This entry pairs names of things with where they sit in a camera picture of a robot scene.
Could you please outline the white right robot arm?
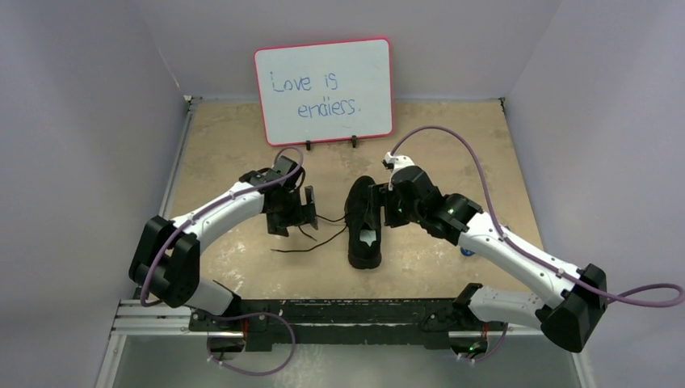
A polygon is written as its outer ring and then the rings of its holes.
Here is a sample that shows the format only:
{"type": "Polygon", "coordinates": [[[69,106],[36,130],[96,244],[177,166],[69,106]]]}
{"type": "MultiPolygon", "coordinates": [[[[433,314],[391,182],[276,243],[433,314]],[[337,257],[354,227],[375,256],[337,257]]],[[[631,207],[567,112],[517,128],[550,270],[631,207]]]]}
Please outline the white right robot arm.
{"type": "Polygon", "coordinates": [[[580,352],[607,309],[607,276],[594,264],[579,268],[504,230],[468,197],[442,194],[420,167],[393,173],[369,189],[367,220],[388,227],[415,223],[430,236],[479,255],[529,288],[510,292],[470,284],[453,310],[456,323],[472,329],[481,322],[513,323],[539,329],[568,352],[580,352]]]}

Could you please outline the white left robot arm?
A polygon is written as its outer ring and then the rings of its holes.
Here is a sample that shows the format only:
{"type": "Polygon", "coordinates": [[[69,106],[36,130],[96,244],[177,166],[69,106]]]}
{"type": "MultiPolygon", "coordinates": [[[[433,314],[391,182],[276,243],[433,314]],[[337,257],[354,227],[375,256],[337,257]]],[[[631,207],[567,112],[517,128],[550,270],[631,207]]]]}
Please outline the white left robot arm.
{"type": "Polygon", "coordinates": [[[260,214],[272,235],[287,237],[291,227],[316,227],[313,188],[304,180],[301,164],[280,155],[272,167],[245,173],[227,192],[196,210],[173,219],[150,218],[128,270],[141,287],[143,305],[154,295],[169,307],[204,311],[222,331],[234,329],[243,313],[242,299],[200,275],[200,256],[219,237],[260,214]]]}

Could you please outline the black shoe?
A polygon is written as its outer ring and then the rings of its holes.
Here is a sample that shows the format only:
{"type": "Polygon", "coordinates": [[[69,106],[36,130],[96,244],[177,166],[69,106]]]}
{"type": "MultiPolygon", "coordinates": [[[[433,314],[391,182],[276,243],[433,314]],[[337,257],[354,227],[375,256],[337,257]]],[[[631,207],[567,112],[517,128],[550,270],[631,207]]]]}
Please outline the black shoe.
{"type": "Polygon", "coordinates": [[[344,221],[348,230],[347,259],[359,270],[380,266],[380,228],[373,229],[365,215],[370,201],[370,188],[375,180],[367,175],[360,176],[351,186],[344,205],[344,221]]]}

